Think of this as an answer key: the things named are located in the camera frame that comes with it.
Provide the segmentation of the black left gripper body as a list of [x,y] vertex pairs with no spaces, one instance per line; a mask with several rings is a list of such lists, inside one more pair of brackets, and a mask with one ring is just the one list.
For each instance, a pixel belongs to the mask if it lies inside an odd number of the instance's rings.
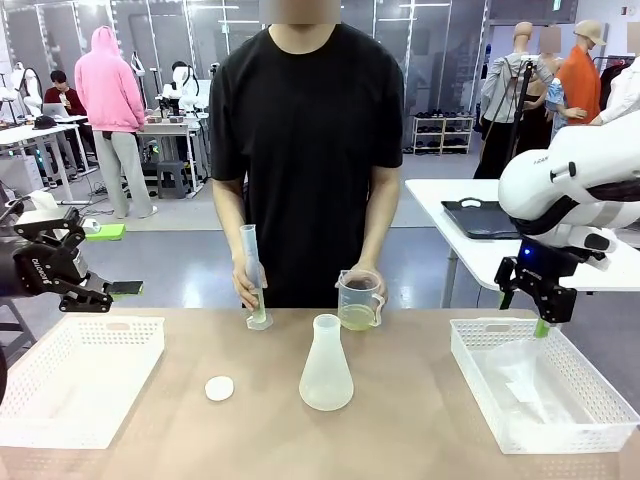
[[2,298],[59,293],[64,282],[80,285],[87,276],[88,266],[78,249],[67,251],[18,238],[1,239]]

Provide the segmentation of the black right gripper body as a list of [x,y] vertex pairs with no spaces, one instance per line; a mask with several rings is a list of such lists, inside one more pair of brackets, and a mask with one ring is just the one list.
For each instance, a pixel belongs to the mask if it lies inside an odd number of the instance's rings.
[[517,289],[531,286],[560,288],[560,279],[571,275],[571,254],[523,238],[516,259],[514,285]]

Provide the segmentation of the person's right hand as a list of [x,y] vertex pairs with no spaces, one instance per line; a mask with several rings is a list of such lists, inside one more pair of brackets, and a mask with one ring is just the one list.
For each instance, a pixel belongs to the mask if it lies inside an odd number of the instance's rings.
[[251,311],[259,306],[259,300],[254,295],[258,287],[249,279],[246,274],[246,263],[240,258],[232,260],[232,282],[234,289],[239,296],[243,306]]

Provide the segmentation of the person's left hand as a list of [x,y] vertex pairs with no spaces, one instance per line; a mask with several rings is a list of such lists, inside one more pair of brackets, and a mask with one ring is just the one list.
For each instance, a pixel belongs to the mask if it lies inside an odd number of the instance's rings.
[[358,270],[358,271],[367,271],[373,274],[379,282],[377,293],[380,296],[382,296],[385,300],[388,300],[388,288],[387,288],[386,280],[384,279],[384,276],[382,275],[382,273],[378,270],[377,264],[374,260],[360,259],[352,267],[352,269]]

